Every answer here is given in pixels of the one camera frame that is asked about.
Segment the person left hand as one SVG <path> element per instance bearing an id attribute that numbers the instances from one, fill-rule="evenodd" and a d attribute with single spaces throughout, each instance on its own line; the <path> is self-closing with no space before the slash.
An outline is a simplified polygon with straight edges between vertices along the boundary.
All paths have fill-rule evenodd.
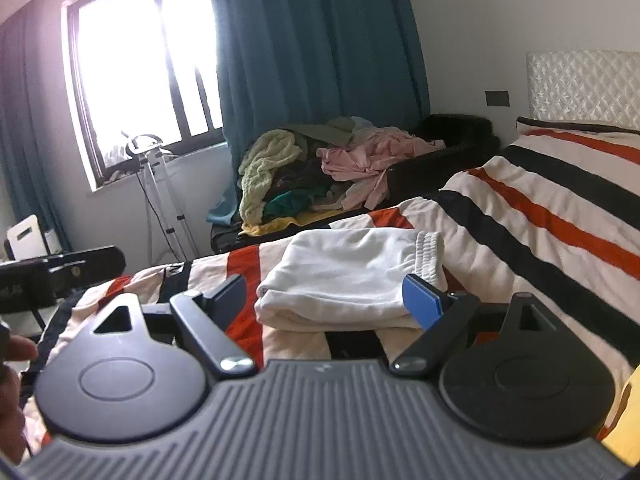
<path id="1" fill-rule="evenodd" d="M 20 335 L 12 335 L 6 346 L 6 358 L 12 361 L 30 361 L 37 357 L 33 341 Z M 23 434 L 25 417 L 20 408 L 21 381 L 16 371 L 3 364 L 1 367 L 1 452 L 14 465 L 18 464 L 26 450 Z"/>

